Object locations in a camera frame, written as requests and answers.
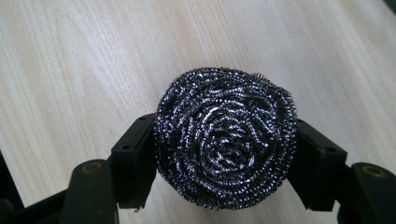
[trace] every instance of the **round metallic scrubber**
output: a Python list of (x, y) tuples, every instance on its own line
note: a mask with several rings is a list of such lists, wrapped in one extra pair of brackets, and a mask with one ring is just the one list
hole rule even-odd
[(263, 75), (191, 70), (171, 84), (158, 106), (158, 170), (190, 202), (250, 207), (286, 178), (296, 132), (290, 94)]

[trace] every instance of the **coiled metal wire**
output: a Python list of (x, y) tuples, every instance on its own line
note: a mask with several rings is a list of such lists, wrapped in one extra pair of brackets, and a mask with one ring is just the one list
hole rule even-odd
[(171, 84), (158, 106), (158, 170), (190, 202), (250, 207), (286, 178), (296, 131), (290, 94), (263, 75), (191, 70)]

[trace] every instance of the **wood grain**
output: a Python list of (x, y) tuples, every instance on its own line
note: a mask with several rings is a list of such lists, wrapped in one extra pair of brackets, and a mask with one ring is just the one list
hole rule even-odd
[[(263, 73), (299, 117), (396, 173), (396, 17), (382, 1), (1, 1), (0, 148), (25, 205), (107, 158), (172, 80), (202, 66)], [(290, 184), (253, 208), (210, 211), (158, 176), (120, 223), (336, 223)]]

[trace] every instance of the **light wood surface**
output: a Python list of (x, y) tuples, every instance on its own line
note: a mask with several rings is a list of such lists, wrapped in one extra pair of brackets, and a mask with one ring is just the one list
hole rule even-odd
[[(25, 205), (102, 158), (192, 68), (265, 74), (301, 119), (396, 173), (396, 17), (381, 0), (1, 1), (0, 148)], [(253, 208), (211, 211), (157, 175), (120, 223), (336, 223), (286, 181)]]

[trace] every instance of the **wooden table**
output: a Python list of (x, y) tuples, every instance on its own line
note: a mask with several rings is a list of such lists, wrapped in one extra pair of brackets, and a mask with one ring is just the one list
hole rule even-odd
[[(196, 67), (265, 74), (301, 119), (396, 173), (396, 17), (381, 0), (1, 1), (0, 148), (25, 205), (67, 187)], [(336, 223), (289, 182), (253, 208), (211, 211), (157, 176), (121, 223)]]

